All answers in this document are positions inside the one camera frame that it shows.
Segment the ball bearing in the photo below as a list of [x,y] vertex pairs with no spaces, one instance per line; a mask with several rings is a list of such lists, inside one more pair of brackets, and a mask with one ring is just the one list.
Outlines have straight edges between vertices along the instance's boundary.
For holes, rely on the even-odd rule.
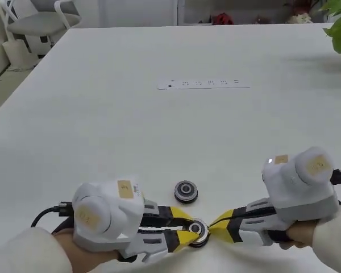
[[194,218],[193,221],[194,222],[189,226],[188,230],[190,232],[195,232],[199,234],[199,237],[189,246],[193,248],[200,248],[202,246],[205,246],[209,241],[210,238],[209,227],[201,219]]
[[198,197],[197,187],[191,181],[184,180],[178,182],[174,188],[174,196],[183,204],[193,203]]

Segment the electrical outlet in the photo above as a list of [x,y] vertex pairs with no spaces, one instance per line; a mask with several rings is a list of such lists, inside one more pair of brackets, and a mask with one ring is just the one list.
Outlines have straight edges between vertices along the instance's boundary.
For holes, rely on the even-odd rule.
[[239,80],[168,80],[158,84],[159,90],[167,89],[213,89],[213,88],[249,88]]

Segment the sleeve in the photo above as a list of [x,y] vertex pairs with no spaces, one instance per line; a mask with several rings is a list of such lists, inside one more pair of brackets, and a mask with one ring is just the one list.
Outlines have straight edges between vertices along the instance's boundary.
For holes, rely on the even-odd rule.
[[321,262],[341,273],[341,206],[334,219],[321,220],[317,225],[313,251]]
[[30,228],[0,247],[0,273],[72,273],[70,261],[55,238]]

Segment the tiled floor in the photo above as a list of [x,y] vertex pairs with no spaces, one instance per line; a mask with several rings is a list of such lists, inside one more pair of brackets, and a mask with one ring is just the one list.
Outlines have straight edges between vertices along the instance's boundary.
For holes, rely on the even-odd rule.
[[10,97],[15,89],[29,75],[31,71],[12,72],[6,71],[0,77],[0,106]]

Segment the human hand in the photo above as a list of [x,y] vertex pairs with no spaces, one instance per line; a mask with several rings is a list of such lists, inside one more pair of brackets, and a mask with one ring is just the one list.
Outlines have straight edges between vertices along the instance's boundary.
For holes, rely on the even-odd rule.
[[280,247],[284,250],[296,246],[302,249],[306,246],[312,246],[313,243],[313,233],[317,225],[317,221],[305,221],[294,223],[287,231],[287,235],[293,242],[281,243]]
[[73,242],[73,229],[63,229],[53,236],[66,252],[73,273],[87,273],[101,263],[118,259],[116,251],[91,253],[78,247]]

